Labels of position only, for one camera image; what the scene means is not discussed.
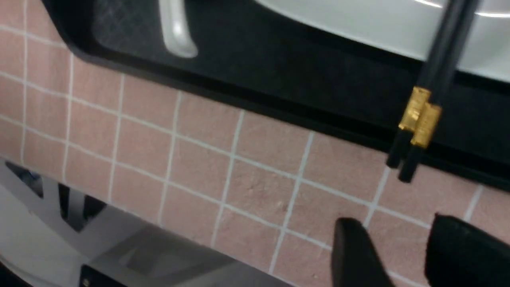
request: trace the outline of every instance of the gold chopstick band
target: gold chopstick band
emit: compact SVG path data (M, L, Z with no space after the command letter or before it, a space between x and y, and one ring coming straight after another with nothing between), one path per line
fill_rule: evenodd
M418 118L429 97L429 90L420 87L413 88L413 93L411 94L411 98L409 98L402 120L400 120L400 124L398 124L399 129L415 132Z
M432 139L432 135L434 134L434 130L438 125L440 117L440 106L425 103L421 110L420 118L416 124L416 131L413 139L411 139L411 144L426 149Z

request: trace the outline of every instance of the white bowl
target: white bowl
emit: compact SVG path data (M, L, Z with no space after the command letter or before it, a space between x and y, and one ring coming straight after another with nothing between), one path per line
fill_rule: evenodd
M446 0L255 0L327 32L425 60ZM459 69L510 82L510 0L480 4Z

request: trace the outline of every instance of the chopsticks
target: chopsticks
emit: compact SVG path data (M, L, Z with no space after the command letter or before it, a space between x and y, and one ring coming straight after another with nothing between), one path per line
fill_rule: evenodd
M446 7L441 23L436 31L433 44L429 50L427 62L423 65L418 81L407 103L407 107L398 125L398 132L388 153L386 165L397 168L400 159L408 150L416 124L423 106L431 94L431 87L438 79L438 73L443 61L448 56L448 47L455 37L457 24L463 16L466 1L450 0Z
M411 149L398 175L398 179L402 182L411 182L425 149L432 139L441 116L442 99L447 96L447 92L453 82L456 66L469 36L479 0L465 0L464 2L465 5L460 20L455 28L456 33L446 53L447 57L443 60L438 77L433 83L430 102L425 103L423 106L415 133L411 139Z

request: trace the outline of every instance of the black tray edge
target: black tray edge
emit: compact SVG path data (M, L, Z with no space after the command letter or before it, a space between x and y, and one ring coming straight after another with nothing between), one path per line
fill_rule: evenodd
M125 64L120 61L121 59L117 57L116 53L108 51L95 42L85 43L83 42L84 37L79 39L68 33L65 23L60 18L59 9L61 7L58 7L58 5L76 5L75 3L70 4L57 0L41 1L44 3L52 22L69 50L85 62L197 94L214 101L269 116L385 153L390 149L391 142L396 134L396 128L390 131L369 123L330 114L284 100L272 99L271 103L259 101L260 98L263 98L261 97L263 94L259 92L193 75L184 70L168 67L159 69L159 72L167 72L168 74L168 76L162 76L160 73L145 70L143 68L143 61L137 61L134 57L130 58L132 60L130 64ZM315 28L307 27L307 29L318 34L326 34ZM399 55L377 48L370 47L369 49L378 50L379 53L388 54L391 57L399 57ZM510 176L504 172L510 167L503 163L494 162L435 143L430 145L422 163L432 168L510 192Z

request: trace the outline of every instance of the tiled surface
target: tiled surface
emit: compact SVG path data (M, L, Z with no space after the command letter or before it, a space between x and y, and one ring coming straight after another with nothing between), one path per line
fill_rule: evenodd
M432 223L435 212L462 218L477 188L475 183L423 165L413 184L397 177L397 171L388 177L379 205L427 223Z
M293 235L285 235L274 274L299 286L330 287L331 252Z
M0 114L23 120L23 84L0 76Z
M236 161L226 202L281 225L289 209L294 183L291 178Z
M476 205L471 222L510 244L510 196L500 190L486 189Z
M40 1L0 1L0 40L1 157L297 286L328 286L338 216L398 286L426 286L435 212L510 243L510 195L424 167L403 185L383 153L71 58Z
M181 139L175 141L170 179L220 199L227 177L228 156Z
M177 131L229 151L241 111L192 94L183 94Z
M41 0L27 0L27 31L52 41L62 41Z
M0 25L23 29L23 1L2 0L0 2Z
M74 57L73 77L73 97L105 108L118 109L120 74Z
M66 138L68 99L27 87L27 126Z
M219 209L217 203L169 186L161 223L173 232L209 245Z
M0 30L0 71L16 77L23 77L24 37L8 31Z
M112 186L112 202L136 215L155 222L163 195L163 182L136 171L115 167Z
M296 174L309 131L277 120L247 113L237 153L284 172Z
M69 141L112 157L117 116L76 102L71 104L71 111Z
M27 131L24 162L30 168L44 170L51 177L62 180L65 144Z
M237 260L268 271L278 234L273 227L225 210L214 247Z
M123 119L120 124L117 160L164 177L171 135Z
M122 113L169 129L178 92L156 83L126 77Z
M112 164L89 153L69 147L65 162L65 182L93 197L108 201Z
M301 184L288 228L331 245L337 218L350 217L363 222L367 213L367 206Z
M429 232L426 228L376 211L368 230L386 268L426 284L423 274Z
M303 177L371 201L384 167L382 152L317 135Z
M28 39L27 50L27 80L46 89L68 92L69 50L34 39Z

